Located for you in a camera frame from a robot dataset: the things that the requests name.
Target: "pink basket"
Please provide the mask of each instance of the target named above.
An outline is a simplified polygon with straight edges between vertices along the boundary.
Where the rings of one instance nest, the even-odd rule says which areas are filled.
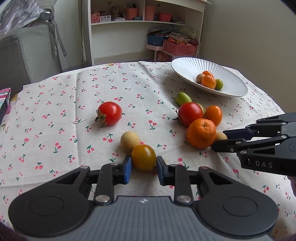
[[[170,22],[170,18],[172,17],[169,13],[159,13],[159,21],[161,22]]]
[[[163,42],[163,50],[175,56],[193,56],[195,55],[196,48],[194,45],[179,45],[168,41]]]
[[[99,23],[100,22],[100,13],[91,14],[91,23]]]

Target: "wall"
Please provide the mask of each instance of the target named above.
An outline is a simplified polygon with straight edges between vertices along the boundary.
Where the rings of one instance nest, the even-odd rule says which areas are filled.
[[[239,70],[296,111],[296,15],[280,0],[210,0],[200,57]]]
[[[4,1],[0,5],[0,12],[10,0]],[[59,32],[68,53],[63,56],[59,46],[59,56],[63,70],[71,70],[72,67],[81,68],[81,33],[78,18],[77,0],[57,0],[55,6],[55,20],[59,27]]]

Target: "metal screw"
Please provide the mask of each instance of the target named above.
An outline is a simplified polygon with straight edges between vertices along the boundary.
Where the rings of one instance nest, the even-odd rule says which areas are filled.
[[[191,201],[191,197],[187,195],[180,195],[177,197],[177,201],[181,203],[189,203]]]
[[[108,195],[99,195],[99,196],[96,196],[96,201],[97,202],[108,202],[108,201],[110,201],[110,197]]]

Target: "white plate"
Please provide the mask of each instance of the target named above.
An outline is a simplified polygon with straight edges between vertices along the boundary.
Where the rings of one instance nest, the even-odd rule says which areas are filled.
[[[248,87],[237,75],[224,67],[200,58],[177,58],[171,63],[172,69],[183,79],[196,87],[215,95],[241,97],[248,94]],[[204,87],[196,82],[196,76],[210,71],[215,79],[223,81],[223,88],[219,91]]]

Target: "gray sofa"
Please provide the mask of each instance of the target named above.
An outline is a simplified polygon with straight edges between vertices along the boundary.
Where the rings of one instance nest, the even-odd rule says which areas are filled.
[[[0,37],[0,89],[11,96],[23,85],[42,81],[62,72],[55,38],[46,24],[20,28]]]

